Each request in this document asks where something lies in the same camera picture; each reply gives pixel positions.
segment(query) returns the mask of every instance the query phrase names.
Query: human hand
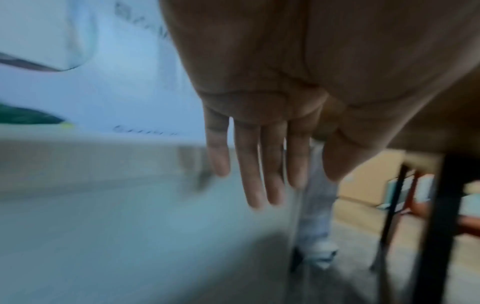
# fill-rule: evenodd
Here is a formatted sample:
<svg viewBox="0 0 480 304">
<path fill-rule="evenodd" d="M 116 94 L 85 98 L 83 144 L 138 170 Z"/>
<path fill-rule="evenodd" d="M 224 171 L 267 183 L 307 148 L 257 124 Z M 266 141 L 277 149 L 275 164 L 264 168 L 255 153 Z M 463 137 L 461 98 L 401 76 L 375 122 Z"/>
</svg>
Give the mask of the human hand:
<svg viewBox="0 0 480 304">
<path fill-rule="evenodd" d="M 161 0 L 200 95 L 212 167 L 227 175 L 229 117 L 247 201 L 281 203 L 308 176 L 310 134 L 327 92 L 346 110 L 325 144 L 338 181 L 383 149 L 438 92 L 479 62 L 474 0 Z M 266 196 L 258 162 L 260 143 Z"/>
</svg>

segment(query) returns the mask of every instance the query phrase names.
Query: green object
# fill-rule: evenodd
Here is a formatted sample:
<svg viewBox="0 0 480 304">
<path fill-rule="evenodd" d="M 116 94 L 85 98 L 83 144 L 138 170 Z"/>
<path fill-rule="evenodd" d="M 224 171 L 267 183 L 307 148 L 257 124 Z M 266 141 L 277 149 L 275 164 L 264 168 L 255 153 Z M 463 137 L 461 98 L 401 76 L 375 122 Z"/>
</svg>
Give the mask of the green object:
<svg viewBox="0 0 480 304">
<path fill-rule="evenodd" d="M 0 124 L 57 125 L 65 120 L 41 111 L 0 103 Z"/>
</svg>

